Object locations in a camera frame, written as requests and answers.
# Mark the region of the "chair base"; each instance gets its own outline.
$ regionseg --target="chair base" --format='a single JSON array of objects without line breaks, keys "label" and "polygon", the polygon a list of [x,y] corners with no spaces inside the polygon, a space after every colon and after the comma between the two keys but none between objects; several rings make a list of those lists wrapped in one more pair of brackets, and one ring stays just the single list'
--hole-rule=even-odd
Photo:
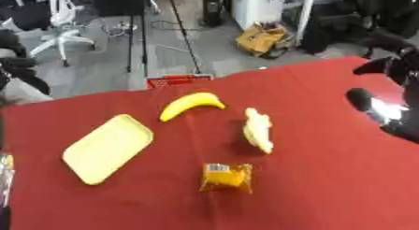
[{"label": "chair base", "polygon": [[162,14],[162,9],[161,8],[159,8],[159,6],[157,5],[157,3],[154,1],[154,0],[150,0],[150,4],[152,5],[151,6],[151,8],[152,8],[152,14],[154,14],[154,15],[160,15],[160,14]]},{"label": "chair base", "polygon": [[80,37],[79,30],[71,30],[64,33],[61,33],[55,38],[49,39],[42,43],[40,46],[36,47],[30,52],[31,57],[36,57],[40,52],[47,50],[51,47],[58,47],[58,51],[60,52],[61,59],[63,61],[63,66],[68,67],[69,63],[67,61],[67,57],[65,55],[65,43],[73,42],[73,43],[86,43],[92,45],[94,49],[94,41],[86,37]]}]

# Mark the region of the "office chair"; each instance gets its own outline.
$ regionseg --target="office chair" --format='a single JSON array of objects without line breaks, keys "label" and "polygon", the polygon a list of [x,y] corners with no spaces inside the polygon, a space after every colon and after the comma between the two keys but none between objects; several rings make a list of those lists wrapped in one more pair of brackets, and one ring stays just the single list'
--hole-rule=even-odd
[{"label": "office chair", "polygon": [[[140,0],[83,0],[92,2],[99,17],[126,16],[127,14],[140,15],[142,6]],[[162,10],[154,0],[147,0],[146,6],[153,14],[160,14]]]},{"label": "office chair", "polygon": [[35,3],[23,7],[13,8],[9,11],[10,19],[5,21],[3,26],[13,22],[23,31],[41,29],[46,31],[49,28],[54,30],[54,37],[43,42],[30,51],[30,56],[35,57],[40,52],[57,46],[64,66],[69,66],[65,55],[65,43],[86,43],[94,50],[94,42],[86,37],[79,36],[79,30],[66,30],[76,18],[76,7],[71,0],[50,0],[44,3]]}]

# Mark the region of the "tripod leg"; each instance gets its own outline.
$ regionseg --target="tripod leg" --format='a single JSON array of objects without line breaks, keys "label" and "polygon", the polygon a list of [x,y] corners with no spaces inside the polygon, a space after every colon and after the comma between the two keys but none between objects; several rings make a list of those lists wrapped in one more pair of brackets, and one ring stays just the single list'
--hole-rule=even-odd
[{"label": "tripod leg", "polygon": [[149,57],[147,53],[147,33],[146,33],[146,6],[149,0],[142,0],[142,13],[141,13],[141,32],[142,32],[142,64],[144,68],[144,78],[149,76]]},{"label": "tripod leg", "polygon": [[129,44],[128,44],[128,64],[126,72],[131,73],[132,57],[133,57],[133,42],[134,42],[134,14],[129,17]]},{"label": "tripod leg", "polygon": [[179,15],[178,8],[176,7],[175,1],[170,0],[170,4],[173,8],[173,12],[175,13],[175,17],[176,17],[176,20],[178,21],[179,27],[181,28],[181,33],[183,35],[183,38],[185,39],[185,43],[186,43],[186,46],[188,48],[188,51],[191,53],[191,57],[192,57],[192,60],[194,62],[195,68],[196,68],[196,74],[202,74],[202,71],[199,68],[199,64],[198,64],[198,61],[196,59],[196,56],[194,55],[194,52],[192,50],[192,46],[191,46],[191,42],[189,41],[188,34],[186,33],[186,30],[183,26],[183,22],[181,21],[181,16]]}]

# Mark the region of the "snack package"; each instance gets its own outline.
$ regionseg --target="snack package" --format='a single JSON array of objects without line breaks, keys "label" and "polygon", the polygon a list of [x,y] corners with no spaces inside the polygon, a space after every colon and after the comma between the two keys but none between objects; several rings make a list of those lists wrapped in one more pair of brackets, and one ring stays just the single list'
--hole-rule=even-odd
[{"label": "snack package", "polygon": [[2,209],[8,207],[14,175],[13,156],[0,152],[0,215]]},{"label": "snack package", "polygon": [[249,164],[205,164],[200,191],[240,188],[251,194],[251,179],[252,165]]}]

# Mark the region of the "barcode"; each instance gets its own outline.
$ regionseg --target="barcode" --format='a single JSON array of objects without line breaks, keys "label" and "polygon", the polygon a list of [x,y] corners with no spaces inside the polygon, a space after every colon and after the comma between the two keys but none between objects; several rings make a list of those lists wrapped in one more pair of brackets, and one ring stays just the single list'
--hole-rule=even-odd
[{"label": "barcode", "polygon": [[227,171],[230,171],[230,167],[228,165],[210,164],[210,165],[207,165],[207,170],[227,172]]}]

